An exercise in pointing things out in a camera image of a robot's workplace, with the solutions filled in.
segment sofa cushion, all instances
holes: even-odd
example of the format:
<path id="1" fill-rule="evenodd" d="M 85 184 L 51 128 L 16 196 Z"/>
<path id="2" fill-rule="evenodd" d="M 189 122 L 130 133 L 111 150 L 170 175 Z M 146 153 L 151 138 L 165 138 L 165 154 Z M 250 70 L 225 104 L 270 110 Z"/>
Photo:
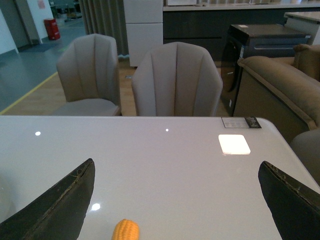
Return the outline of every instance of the sofa cushion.
<path id="1" fill-rule="evenodd" d="M 276 62 L 283 63 L 283 64 L 288 64 L 288 65 L 291 65 L 291 66 L 294 65 L 294 61 L 295 61 L 295 57 L 293 57 L 293 56 L 274 57 L 272 59 L 275 60 Z"/>
<path id="2" fill-rule="evenodd" d="M 294 48 L 293 66 L 308 75 L 320 80 L 320 45 L 299 44 Z"/>

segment corn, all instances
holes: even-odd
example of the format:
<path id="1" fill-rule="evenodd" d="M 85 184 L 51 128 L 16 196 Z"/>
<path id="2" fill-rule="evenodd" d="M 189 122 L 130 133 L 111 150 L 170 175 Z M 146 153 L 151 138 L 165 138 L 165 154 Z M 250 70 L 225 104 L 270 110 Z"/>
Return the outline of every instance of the corn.
<path id="1" fill-rule="evenodd" d="M 123 219 L 115 226 L 112 240 L 138 240 L 139 226 L 131 220 Z"/>

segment furniture showroom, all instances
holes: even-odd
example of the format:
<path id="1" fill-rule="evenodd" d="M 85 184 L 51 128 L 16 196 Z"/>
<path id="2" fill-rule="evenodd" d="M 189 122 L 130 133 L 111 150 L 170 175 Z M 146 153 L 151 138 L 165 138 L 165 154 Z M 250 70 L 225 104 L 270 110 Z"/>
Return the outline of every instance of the furniture showroom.
<path id="1" fill-rule="evenodd" d="M 320 239 L 320 0 L 61 4 L 0 39 L 1 240 Z"/>

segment chair backrest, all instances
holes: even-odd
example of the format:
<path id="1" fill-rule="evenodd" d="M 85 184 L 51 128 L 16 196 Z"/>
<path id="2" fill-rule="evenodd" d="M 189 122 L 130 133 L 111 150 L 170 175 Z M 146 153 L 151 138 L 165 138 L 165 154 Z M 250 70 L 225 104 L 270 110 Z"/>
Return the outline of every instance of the chair backrest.
<path id="1" fill-rule="evenodd" d="M 132 77 L 137 116 L 214 116 L 222 86 L 209 52 L 183 42 L 147 52 Z"/>
<path id="2" fill-rule="evenodd" d="M 67 102 L 106 99 L 120 106 L 116 40 L 90 34 L 76 38 L 56 64 Z"/>

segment white cabinet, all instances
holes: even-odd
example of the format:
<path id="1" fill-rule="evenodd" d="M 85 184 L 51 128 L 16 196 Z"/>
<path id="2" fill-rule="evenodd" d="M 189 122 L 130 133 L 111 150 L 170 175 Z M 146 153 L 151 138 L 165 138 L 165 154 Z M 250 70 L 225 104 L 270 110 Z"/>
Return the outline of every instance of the white cabinet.
<path id="1" fill-rule="evenodd" d="M 130 66 L 163 44 L 163 0 L 123 0 Z"/>

